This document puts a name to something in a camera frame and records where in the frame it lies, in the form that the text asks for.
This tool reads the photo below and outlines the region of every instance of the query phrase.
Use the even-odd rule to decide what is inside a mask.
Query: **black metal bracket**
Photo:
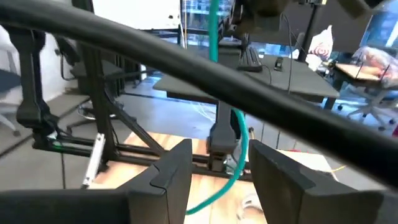
[[[218,45],[218,63],[229,68],[237,69],[242,53],[241,43],[220,42]],[[232,154],[238,146],[237,139],[240,131],[233,125],[232,107],[222,101],[217,104],[216,121],[210,129],[207,139],[207,153],[210,155],[208,168],[215,172],[224,172],[224,161],[228,154]]]
[[[50,112],[43,100],[40,51],[45,44],[45,33],[2,25],[18,50],[21,65],[23,100],[17,110],[17,121],[33,130],[34,139],[41,141],[57,131],[58,117]]]

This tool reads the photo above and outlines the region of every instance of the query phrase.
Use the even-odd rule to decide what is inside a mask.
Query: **concrete floor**
[[[164,92],[152,89],[155,81],[156,79],[150,78],[144,80],[135,89],[131,86],[126,87],[126,91],[135,96],[123,95],[120,97],[119,100],[125,104],[125,111],[131,116],[135,116],[139,124],[147,131],[205,139],[212,125],[211,120],[214,119],[215,107],[202,105],[203,111],[206,112],[206,115],[203,115],[204,113],[197,103],[168,100]],[[350,110],[352,109],[346,108],[341,113],[349,113]],[[79,119],[81,117],[72,113],[61,120],[60,126],[64,128],[66,124]],[[276,147],[277,129],[250,116],[248,116],[247,122],[248,126],[254,128],[257,139],[261,139],[262,136],[262,142]],[[367,118],[363,122],[370,126],[375,124],[372,118]],[[126,139],[130,130],[120,121],[113,121],[113,124],[120,141]],[[93,124],[82,126],[74,129],[73,134],[84,138],[94,138],[96,127]],[[31,143],[32,141],[28,141],[0,160],[0,190],[62,188],[60,154],[34,150],[31,148]],[[294,145],[301,151],[319,153],[284,133],[280,135],[279,149],[290,150]],[[341,165],[333,159],[327,159],[332,168]],[[80,186],[87,162],[87,158],[65,155],[68,188]],[[338,171],[336,176],[340,182],[358,190],[383,188],[349,167]]]

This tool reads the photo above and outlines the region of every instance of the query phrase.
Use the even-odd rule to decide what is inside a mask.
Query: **teal cable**
[[[210,13],[209,13],[209,58],[210,60],[217,62],[218,61],[218,0],[211,0],[210,5]],[[246,162],[246,154],[249,147],[249,131],[248,127],[246,126],[243,112],[237,109],[233,109],[236,116],[238,117],[238,124],[241,130],[242,141],[241,141],[241,155],[238,160],[238,164],[236,169],[234,170],[234,174],[232,178],[230,178],[227,183],[219,190],[217,193],[206,199],[204,202],[200,203],[196,207],[193,207],[187,210],[187,215],[192,215],[196,212],[199,212],[201,209],[205,208],[206,206],[212,204],[219,198],[221,198],[239,179]]]

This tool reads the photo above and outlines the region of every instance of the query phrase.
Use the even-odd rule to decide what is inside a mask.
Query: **chair leg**
[[[95,123],[94,119],[92,119],[92,120],[84,119],[84,120],[81,120],[81,121],[77,121],[77,122],[69,124],[67,126],[67,132],[68,133],[72,133],[72,128],[79,127],[79,126],[86,125],[86,124],[92,124],[92,123]]]

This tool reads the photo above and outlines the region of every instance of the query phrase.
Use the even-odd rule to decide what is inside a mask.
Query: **black desk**
[[[196,49],[194,46],[191,46],[189,50]],[[276,56],[271,55],[265,55],[264,58],[262,58],[262,64],[270,68],[271,74],[267,68],[264,68],[261,73],[246,72],[246,74],[254,77],[260,82],[287,91],[289,86],[290,62],[288,58],[285,58],[283,62],[284,70],[282,72],[277,72],[273,70],[276,58]],[[324,97],[334,99],[339,97],[338,92],[321,76],[310,70],[306,64],[293,61],[292,68],[292,78],[290,82],[291,94],[316,103],[321,103]],[[154,85],[154,89],[166,91],[167,97],[170,98],[205,103],[217,102],[216,99],[207,93],[169,75],[164,75],[164,77]]]

